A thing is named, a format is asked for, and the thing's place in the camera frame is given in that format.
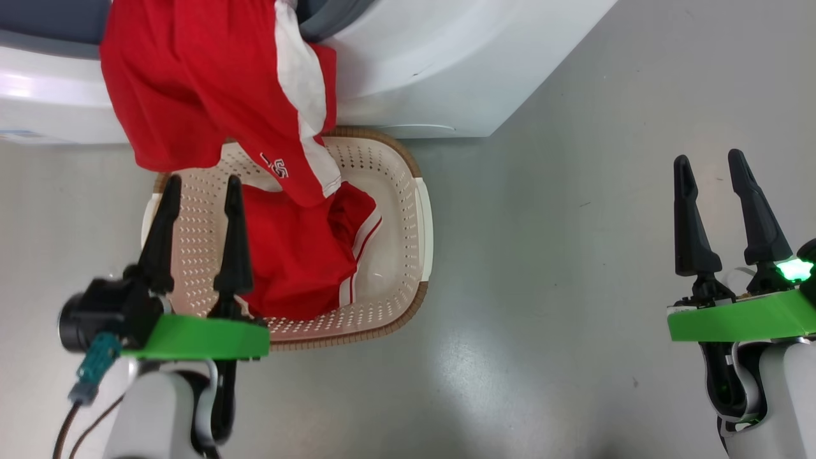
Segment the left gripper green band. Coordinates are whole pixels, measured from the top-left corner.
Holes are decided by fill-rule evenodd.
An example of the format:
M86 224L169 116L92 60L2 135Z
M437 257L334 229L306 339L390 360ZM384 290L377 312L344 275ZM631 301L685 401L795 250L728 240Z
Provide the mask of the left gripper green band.
M227 181L224 214L228 225L222 248L221 270L214 278L219 299L233 299L254 288L247 218L241 180ZM182 180L169 175L152 216L149 232L138 262L140 278L157 295L174 290L171 274L174 224L180 215ZM135 337L124 346L124 354L146 360L252 360L269 352L267 328L242 321L212 317L178 316L165 311L165 302L146 298L127 305L122 331Z

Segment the white front-load washing machine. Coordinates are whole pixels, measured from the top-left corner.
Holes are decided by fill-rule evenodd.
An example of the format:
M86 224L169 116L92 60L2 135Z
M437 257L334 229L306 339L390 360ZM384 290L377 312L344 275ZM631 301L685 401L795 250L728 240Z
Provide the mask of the white front-load washing machine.
M341 127L426 123L491 135L617 0L375 0L319 41L338 56ZM126 143L99 43L0 30L0 130Z

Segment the cream laundry basket brown rim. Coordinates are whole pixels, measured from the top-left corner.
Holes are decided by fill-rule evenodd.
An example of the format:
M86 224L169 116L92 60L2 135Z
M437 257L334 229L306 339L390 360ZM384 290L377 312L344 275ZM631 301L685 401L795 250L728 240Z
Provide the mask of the cream laundry basket brown rim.
M324 144L344 180L376 201L381 224L361 256L354 302L308 321L265 320L271 351L300 351L347 345L387 336L408 323L425 301L434 258L434 229L428 189L410 151L390 136L358 127L339 127ZM180 171L180 215L173 230L172 311L204 317L217 300L213 288L221 267L226 183L277 191L276 181L238 143L225 143L215 168Z

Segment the red garment wide white panel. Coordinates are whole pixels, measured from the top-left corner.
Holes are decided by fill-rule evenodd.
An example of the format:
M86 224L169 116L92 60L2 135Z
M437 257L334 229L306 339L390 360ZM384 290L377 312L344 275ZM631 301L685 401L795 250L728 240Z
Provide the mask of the red garment wide white panel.
M141 168L213 168L236 140L304 207L335 194L321 134L337 54L306 43L295 0L113 0L100 66Z

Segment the round white filter cover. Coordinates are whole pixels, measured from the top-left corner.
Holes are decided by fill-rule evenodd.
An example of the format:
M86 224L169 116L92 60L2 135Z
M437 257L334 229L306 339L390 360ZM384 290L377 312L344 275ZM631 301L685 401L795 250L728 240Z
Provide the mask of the round white filter cover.
M393 124L373 127L373 129L396 139L453 138L457 136L455 128L438 124Z

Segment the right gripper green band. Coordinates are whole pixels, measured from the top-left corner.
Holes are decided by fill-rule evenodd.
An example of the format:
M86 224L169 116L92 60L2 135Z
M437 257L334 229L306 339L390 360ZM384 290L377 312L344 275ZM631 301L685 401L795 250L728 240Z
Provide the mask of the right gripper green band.
M747 238L748 265L784 261L792 248L743 151L728 153L732 190L738 196ZM720 256L710 247L697 208L696 178L690 160L679 155L673 163L675 273L681 277L722 270ZM798 289L751 296L705 309L670 306L667 325L673 342L760 342L816 336L816 303Z

